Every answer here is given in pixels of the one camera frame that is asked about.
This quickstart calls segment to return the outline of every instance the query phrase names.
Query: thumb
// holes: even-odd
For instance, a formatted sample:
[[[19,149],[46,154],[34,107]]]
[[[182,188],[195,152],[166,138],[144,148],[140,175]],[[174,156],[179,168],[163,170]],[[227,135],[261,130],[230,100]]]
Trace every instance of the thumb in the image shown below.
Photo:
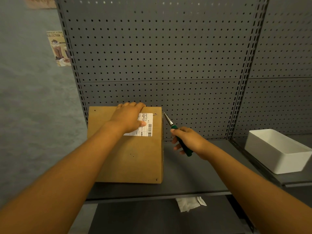
[[[177,136],[180,137],[182,140],[185,138],[187,132],[181,131],[180,129],[171,129],[170,132]]]
[[[138,121],[138,127],[141,126],[146,126],[146,122],[145,121]]]

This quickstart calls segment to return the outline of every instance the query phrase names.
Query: screwdriver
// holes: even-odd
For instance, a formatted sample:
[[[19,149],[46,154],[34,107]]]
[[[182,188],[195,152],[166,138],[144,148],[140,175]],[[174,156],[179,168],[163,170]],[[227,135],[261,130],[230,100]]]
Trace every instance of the screwdriver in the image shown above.
[[[163,114],[165,115],[165,118],[167,119],[167,122],[169,123],[171,129],[178,129],[177,126],[169,119],[169,117],[167,116],[167,114],[166,114],[165,112],[163,112]],[[183,141],[182,141],[179,137],[177,137],[177,140],[179,141],[179,143],[180,143],[182,149],[184,150],[184,152],[186,153],[186,155],[187,155],[188,157],[191,157],[193,151],[190,150],[190,149],[183,143]]]

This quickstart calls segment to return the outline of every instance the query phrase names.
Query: gray wall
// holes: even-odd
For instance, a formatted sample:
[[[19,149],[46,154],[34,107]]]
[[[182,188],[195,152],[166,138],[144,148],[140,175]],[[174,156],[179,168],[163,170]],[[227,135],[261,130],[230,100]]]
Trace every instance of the gray wall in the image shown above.
[[[23,0],[0,6],[0,206],[86,139],[71,67],[58,67],[46,31],[61,30],[57,11]],[[86,233],[95,205],[72,232]]]

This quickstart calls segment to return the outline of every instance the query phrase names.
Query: poster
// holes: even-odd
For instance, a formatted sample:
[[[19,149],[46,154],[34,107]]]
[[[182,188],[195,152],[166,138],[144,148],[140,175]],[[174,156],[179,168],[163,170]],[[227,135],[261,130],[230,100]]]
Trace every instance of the poster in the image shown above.
[[[71,66],[70,54],[67,50],[63,31],[47,31],[54,58],[58,66]]]
[[[56,8],[54,0],[25,0],[25,2],[32,9]]]

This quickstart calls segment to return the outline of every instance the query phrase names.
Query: forearm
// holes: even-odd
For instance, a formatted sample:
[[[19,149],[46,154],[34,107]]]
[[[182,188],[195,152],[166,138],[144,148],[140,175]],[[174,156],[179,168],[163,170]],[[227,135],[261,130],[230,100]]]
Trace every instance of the forearm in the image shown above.
[[[203,155],[261,233],[312,233],[312,209],[208,143]]]
[[[122,136],[111,126],[105,124],[9,202],[0,211],[0,232],[67,233],[107,155]]]

